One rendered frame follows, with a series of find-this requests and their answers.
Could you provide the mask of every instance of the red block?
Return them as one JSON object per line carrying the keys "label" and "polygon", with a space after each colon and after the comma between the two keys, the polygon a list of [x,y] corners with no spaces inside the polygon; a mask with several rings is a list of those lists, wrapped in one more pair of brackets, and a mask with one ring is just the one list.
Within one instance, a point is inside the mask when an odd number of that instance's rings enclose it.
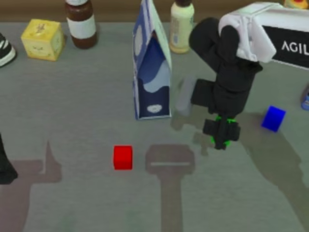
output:
{"label": "red block", "polygon": [[133,148],[129,145],[114,146],[113,164],[115,170],[132,170]]}

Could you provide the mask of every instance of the black and white shoe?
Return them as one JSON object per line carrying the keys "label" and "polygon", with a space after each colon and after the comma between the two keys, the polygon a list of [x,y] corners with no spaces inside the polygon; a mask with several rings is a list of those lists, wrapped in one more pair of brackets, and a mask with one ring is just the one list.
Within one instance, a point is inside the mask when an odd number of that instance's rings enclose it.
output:
{"label": "black and white shoe", "polygon": [[12,62],[16,58],[16,51],[10,42],[0,33],[0,67]]}

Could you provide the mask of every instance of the gray table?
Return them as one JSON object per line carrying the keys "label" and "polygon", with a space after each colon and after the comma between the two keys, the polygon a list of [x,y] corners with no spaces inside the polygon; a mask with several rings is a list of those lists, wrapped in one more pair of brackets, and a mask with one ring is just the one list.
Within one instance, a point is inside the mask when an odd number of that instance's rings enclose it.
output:
{"label": "gray table", "polygon": [[[217,151],[201,134],[213,118],[206,109],[134,119],[133,24],[101,24],[99,44],[87,51],[68,39],[57,62],[27,58],[25,26],[0,24],[19,52],[0,69],[0,129],[20,173],[0,188],[1,232],[166,232],[166,215],[169,232],[309,232],[309,113],[300,109],[307,71],[265,65],[238,117],[241,140]],[[186,76],[214,79],[193,52],[172,59],[172,104]],[[269,105],[287,110],[277,134],[260,128]],[[113,170],[116,144],[134,147],[133,171]],[[181,190],[162,186],[161,195],[162,178],[146,172],[146,157],[190,152],[193,173]],[[182,203],[164,192],[181,194]],[[173,214],[161,203],[175,204]]]}

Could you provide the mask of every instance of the brown bottle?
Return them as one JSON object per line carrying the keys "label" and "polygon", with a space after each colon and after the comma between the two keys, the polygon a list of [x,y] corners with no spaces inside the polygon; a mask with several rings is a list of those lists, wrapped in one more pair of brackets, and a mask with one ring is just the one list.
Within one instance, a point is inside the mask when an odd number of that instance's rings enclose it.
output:
{"label": "brown bottle", "polygon": [[97,41],[97,29],[90,0],[66,0],[67,22],[76,47],[88,49]]}

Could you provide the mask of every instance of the yellow box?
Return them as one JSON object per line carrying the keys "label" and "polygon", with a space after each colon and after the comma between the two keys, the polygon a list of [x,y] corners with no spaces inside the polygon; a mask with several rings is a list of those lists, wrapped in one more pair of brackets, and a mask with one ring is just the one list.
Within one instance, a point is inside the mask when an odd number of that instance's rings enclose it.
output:
{"label": "yellow box", "polygon": [[56,61],[64,47],[61,23],[32,19],[21,40],[28,57]]}

